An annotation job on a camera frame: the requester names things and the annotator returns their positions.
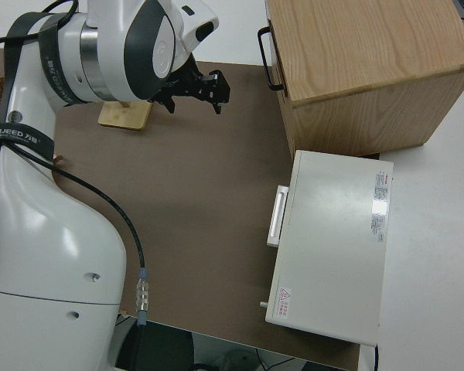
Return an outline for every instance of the black strap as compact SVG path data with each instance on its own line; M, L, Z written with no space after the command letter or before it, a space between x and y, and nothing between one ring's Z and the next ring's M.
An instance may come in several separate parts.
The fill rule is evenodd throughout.
M53 140L39 130L26 124L5 122L0 124L0 145L4 141L25 145L47 160L53 159Z
M31 27L34 26L41 18L46 17L46 13L26 13L21 15L12 25L8 37L20 37L28 34ZM14 86L15 75L22 52L23 41L5 41L4 47L4 68L5 82L2 94L2 102L0 104L0 122L7 120L7 111L9 109L10 95Z
M60 62L58 22L64 16L65 13L52 15L38 32L41 65L49 85L60 99L68 104L83 104L86 102L76 97L76 94L70 89Z

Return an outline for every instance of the warning label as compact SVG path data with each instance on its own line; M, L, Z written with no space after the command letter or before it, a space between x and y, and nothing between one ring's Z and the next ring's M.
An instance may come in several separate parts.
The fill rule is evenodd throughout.
M288 317L288 307L290 306L292 290L290 288L278 288L277 294L277 317Z

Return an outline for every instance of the label sticker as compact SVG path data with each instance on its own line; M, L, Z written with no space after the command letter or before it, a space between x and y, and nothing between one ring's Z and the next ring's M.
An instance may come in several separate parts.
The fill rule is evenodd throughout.
M277 310L275 311L277 317L288 317L288 307L290 306L291 296L292 290L290 288L278 288Z
M383 242L387 223L388 183L391 174L379 172L374 181L373 207L371 209L371 233L373 239Z

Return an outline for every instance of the brown mat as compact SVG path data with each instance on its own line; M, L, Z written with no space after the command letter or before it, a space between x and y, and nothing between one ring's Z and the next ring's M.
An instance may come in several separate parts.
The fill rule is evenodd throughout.
M101 104L64 108L56 130L60 165L114 198L145 246L152 321L261 349L357 369L359 346L272 325L268 300L276 249L266 246L277 184L291 160L276 96L259 66L201 63L222 69L230 104L176 99L176 113L155 104L138 132L97 124ZM134 314L138 259L110 206L64 179L69 194L103 213L127 248L121 309Z

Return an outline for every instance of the wooden box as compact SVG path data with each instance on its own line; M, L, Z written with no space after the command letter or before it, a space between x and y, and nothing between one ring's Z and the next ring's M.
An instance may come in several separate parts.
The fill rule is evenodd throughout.
M266 4L292 158L422 145L464 90L464 25L450 0Z

